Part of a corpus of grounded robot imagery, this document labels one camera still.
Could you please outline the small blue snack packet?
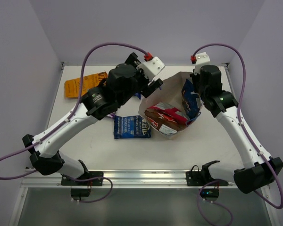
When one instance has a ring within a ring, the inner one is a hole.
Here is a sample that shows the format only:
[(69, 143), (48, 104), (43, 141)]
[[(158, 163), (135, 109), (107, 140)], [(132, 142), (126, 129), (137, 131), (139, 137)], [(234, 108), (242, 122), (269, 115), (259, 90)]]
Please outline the small blue snack packet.
[(141, 100), (141, 94), (140, 93), (135, 93), (134, 96), (137, 97), (139, 100)]

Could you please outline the purple candy packet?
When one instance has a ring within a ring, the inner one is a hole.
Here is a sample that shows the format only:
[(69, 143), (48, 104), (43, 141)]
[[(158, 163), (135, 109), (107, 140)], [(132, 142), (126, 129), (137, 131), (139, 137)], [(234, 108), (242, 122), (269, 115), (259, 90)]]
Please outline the purple candy packet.
[(116, 115), (116, 112), (112, 112), (106, 115), (106, 117), (113, 119)]

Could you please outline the blue checkered paper bag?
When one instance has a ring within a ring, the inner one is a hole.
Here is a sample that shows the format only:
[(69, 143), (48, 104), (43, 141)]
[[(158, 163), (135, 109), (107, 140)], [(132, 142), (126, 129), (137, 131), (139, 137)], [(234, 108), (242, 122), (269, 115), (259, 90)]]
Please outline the blue checkered paper bag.
[[(144, 97), (142, 99), (140, 106), (139, 106), (139, 111), (138, 111), (139, 115), (147, 121), (145, 113), (144, 113), (145, 110), (147, 110), (151, 106), (154, 106), (154, 105), (156, 105), (160, 102), (168, 103), (168, 104), (178, 108), (179, 110), (181, 110), (186, 115), (184, 108), (183, 108), (183, 105), (182, 105), (181, 91), (182, 91), (182, 88), (183, 88), (183, 85), (184, 85), (186, 79), (188, 79), (192, 82), (190, 74), (191, 74), (190, 72), (178, 72), (175, 75), (172, 75), (168, 78), (164, 78), (163, 84), (160, 88), (158, 88), (156, 91), (154, 91), (149, 97), (147, 97), (147, 98)], [(154, 129), (148, 121), (147, 121), (147, 123), (150, 125), (151, 129), (158, 132), (164, 138), (173, 139), (173, 138), (177, 137), (178, 135), (181, 136), (182, 134), (185, 134), (185, 133), (188, 132), (188, 128), (191, 127), (191, 125), (201, 115), (202, 106), (201, 106), (201, 109), (200, 109), (197, 117), (195, 117), (193, 119), (189, 119), (186, 122), (187, 128), (178, 132), (177, 134), (175, 134), (171, 137), (163, 136), (159, 131)]]

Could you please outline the blue white snack packet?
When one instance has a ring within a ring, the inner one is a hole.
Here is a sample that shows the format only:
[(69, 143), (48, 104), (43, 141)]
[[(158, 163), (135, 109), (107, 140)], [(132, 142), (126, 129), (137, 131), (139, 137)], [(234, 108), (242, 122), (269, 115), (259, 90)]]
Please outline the blue white snack packet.
[(151, 138), (151, 128), (140, 115), (115, 116), (114, 139)]

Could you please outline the orange snack packet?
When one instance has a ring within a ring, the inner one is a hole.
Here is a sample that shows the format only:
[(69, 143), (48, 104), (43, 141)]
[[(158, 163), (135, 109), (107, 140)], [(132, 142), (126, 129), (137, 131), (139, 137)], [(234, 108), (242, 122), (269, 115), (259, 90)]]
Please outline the orange snack packet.
[[(96, 74), (91, 74), (84, 76), (83, 78), (83, 87), (82, 87), (82, 96), (91, 88), (96, 87), (99, 83), (108, 77), (106, 72), (100, 72)], [(78, 98), (80, 90), (80, 78), (67, 80), (64, 83), (64, 98), (73, 99)]]

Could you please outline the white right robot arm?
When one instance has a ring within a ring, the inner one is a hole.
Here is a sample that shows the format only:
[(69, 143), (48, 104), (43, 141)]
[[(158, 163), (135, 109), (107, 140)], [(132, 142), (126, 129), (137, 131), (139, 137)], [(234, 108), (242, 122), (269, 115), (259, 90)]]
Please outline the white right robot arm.
[(242, 165), (226, 161), (211, 161), (202, 166), (201, 181), (206, 185), (217, 179), (233, 182), (244, 194), (253, 192), (275, 180), (283, 161), (261, 146), (248, 124), (238, 112), (238, 102), (229, 91), (222, 89), (222, 73), (215, 65), (196, 66), (190, 75), (204, 106), (223, 126), (234, 143)]

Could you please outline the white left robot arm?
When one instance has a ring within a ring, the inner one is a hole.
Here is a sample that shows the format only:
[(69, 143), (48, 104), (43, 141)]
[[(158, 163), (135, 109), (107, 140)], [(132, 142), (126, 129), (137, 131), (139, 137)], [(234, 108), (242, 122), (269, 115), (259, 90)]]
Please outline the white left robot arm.
[(83, 161), (60, 153), (60, 148), (86, 127), (116, 112), (134, 94), (149, 97), (163, 84), (158, 74), (164, 67), (157, 56), (142, 63), (135, 53), (130, 54), (98, 86), (89, 89), (67, 115), (44, 132), (23, 137), (32, 166), (44, 176), (59, 173), (78, 185), (85, 184), (92, 176)]

